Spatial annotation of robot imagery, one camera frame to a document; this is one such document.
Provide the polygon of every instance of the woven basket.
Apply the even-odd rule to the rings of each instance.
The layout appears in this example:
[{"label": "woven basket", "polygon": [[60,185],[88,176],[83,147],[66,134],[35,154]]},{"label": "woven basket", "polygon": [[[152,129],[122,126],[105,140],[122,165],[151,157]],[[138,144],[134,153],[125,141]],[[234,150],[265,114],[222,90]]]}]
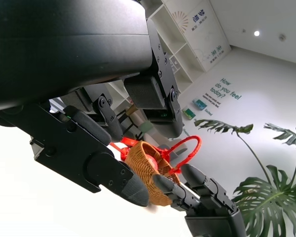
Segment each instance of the woven basket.
[{"label": "woven basket", "polygon": [[[152,156],[157,164],[158,170],[155,170],[146,158],[146,154]],[[162,191],[154,184],[152,177],[155,174],[161,174],[171,181],[180,184],[178,176],[173,173],[169,174],[172,169],[171,165],[162,158],[161,154],[149,143],[138,142],[133,146],[125,160],[136,174],[142,179],[149,192],[149,200],[154,205],[168,206],[172,201],[162,193]]]}]

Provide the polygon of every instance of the basket handle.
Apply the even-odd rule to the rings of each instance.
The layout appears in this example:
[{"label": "basket handle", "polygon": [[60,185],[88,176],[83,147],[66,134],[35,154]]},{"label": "basket handle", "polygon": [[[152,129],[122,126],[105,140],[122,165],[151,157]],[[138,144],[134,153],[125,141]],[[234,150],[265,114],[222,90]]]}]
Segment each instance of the basket handle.
[{"label": "basket handle", "polygon": [[[194,148],[194,150],[187,156],[187,158],[185,158],[183,161],[181,161],[179,164],[177,164],[176,167],[172,168],[170,171],[169,171],[169,174],[174,174],[174,173],[181,173],[180,171],[180,167],[186,163],[188,163],[195,155],[196,153],[199,151],[199,149],[201,148],[201,145],[202,145],[202,139],[199,137],[199,136],[190,136],[190,137],[187,137],[181,141],[179,141],[177,144],[175,144],[172,148],[170,148],[169,150],[163,150],[163,149],[160,149],[160,148],[157,148],[154,146],[154,148],[160,152],[161,154],[161,157],[163,159],[165,159],[167,162],[170,162],[170,153],[172,151],[174,151],[178,146],[180,146],[181,144],[183,144],[184,142],[187,142],[189,140],[192,140],[192,139],[195,139],[197,140],[197,145],[196,147]],[[138,143],[138,141],[136,140],[133,140],[131,138],[127,138],[127,137],[123,137],[123,139],[121,140],[121,143],[125,144],[126,146],[130,146],[130,147],[133,147],[134,145],[136,145]],[[122,161],[125,161],[126,160],[126,157],[127,157],[127,154],[129,152],[129,148],[128,147],[125,147],[125,148],[119,148],[116,144],[114,144],[113,142],[110,143],[110,145],[112,147],[114,147],[115,149],[117,149],[120,153],[121,153],[121,159]]]},{"label": "basket handle", "polygon": [[187,158],[185,158],[183,161],[181,161],[179,164],[177,164],[176,167],[172,168],[170,171],[169,171],[169,174],[174,174],[174,173],[181,173],[181,166],[188,163],[195,155],[196,153],[199,151],[199,149],[201,148],[201,145],[202,145],[202,139],[199,137],[199,136],[190,136],[190,137],[187,137],[181,141],[179,141],[177,144],[175,144],[171,149],[169,150],[163,150],[162,151],[162,157],[166,158],[166,157],[169,157],[170,153],[172,151],[174,151],[178,146],[180,146],[181,144],[183,144],[184,142],[187,142],[189,140],[192,140],[192,139],[195,139],[197,140],[197,145],[196,147],[194,148],[194,150],[187,156]]}]

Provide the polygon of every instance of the logo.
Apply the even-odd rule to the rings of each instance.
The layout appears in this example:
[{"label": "logo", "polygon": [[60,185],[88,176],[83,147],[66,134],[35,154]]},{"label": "logo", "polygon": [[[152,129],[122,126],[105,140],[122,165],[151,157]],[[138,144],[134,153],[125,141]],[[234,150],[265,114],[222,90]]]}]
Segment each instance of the logo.
[{"label": "logo", "polygon": [[188,17],[185,15],[182,11],[176,11],[172,13],[172,16],[176,23],[178,24],[180,30],[182,33],[184,33],[187,30],[188,26]]}]

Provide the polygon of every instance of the screw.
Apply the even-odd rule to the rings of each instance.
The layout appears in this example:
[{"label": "screw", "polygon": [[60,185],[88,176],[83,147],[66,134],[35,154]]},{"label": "screw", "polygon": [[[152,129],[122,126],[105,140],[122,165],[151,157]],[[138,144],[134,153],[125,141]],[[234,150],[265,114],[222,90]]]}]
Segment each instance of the screw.
[{"label": "screw", "polygon": [[176,98],[176,94],[174,91],[171,92],[171,101],[174,101]]},{"label": "screw", "polygon": [[45,154],[46,154],[48,157],[53,156],[54,154],[56,154],[56,148],[54,148],[54,147],[46,147],[46,148],[45,148]]},{"label": "screw", "polygon": [[105,100],[104,99],[100,100],[100,105],[101,105],[102,108],[104,107],[104,105],[105,105]]},{"label": "screw", "polygon": [[77,129],[77,126],[74,124],[74,123],[70,123],[68,126],[67,126],[67,131],[68,132],[75,132]]}]

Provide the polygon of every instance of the red rope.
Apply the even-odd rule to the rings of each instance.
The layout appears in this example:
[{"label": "red rope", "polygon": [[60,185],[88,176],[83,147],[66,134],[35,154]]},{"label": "red rope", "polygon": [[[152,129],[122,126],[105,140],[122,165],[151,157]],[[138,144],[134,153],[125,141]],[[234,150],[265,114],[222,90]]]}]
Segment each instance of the red rope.
[{"label": "red rope", "polygon": [[201,146],[202,146],[202,139],[201,139],[199,136],[190,136],[190,137],[187,137],[187,138],[181,140],[180,142],[178,142],[177,144],[175,144],[170,150],[164,152],[164,154],[165,154],[166,156],[169,156],[169,154],[170,154],[173,150],[175,150],[178,146],[180,146],[180,145],[183,144],[184,142],[187,142],[187,141],[192,140],[192,139],[196,139],[196,140],[197,140],[197,145],[196,145],[196,147],[195,147],[194,150],[193,150],[193,151],[187,156],[186,159],[184,159],[183,161],[181,161],[179,164],[177,164],[176,167],[174,167],[174,168],[172,168],[172,169],[170,170],[170,172],[169,172],[170,174],[173,174],[173,173],[181,173],[181,171],[180,171],[181,166],[184,165],[184,164],[186,164],[186,163],[188,163],[188,162],[189,162],[189,161],[190,161],[190,160],[196,155],[196,153],[199,151],[199,149],[201,148]]}]

